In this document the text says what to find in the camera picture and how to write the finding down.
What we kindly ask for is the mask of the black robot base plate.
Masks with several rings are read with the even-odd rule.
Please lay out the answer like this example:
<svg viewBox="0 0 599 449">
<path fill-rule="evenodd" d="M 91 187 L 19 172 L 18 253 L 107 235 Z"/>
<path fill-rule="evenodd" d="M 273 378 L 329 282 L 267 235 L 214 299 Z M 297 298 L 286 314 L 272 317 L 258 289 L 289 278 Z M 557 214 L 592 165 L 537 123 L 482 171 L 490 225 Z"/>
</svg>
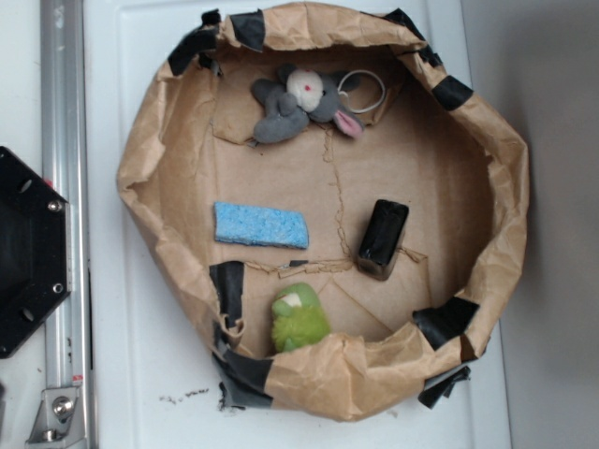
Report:
<svg viewBox="0 0 599 449">
<path fill-rule="evenodd" d="M 1 357 L 14 356 L 70 293 L 68 202 L 1 148 Z"/>
</svg>

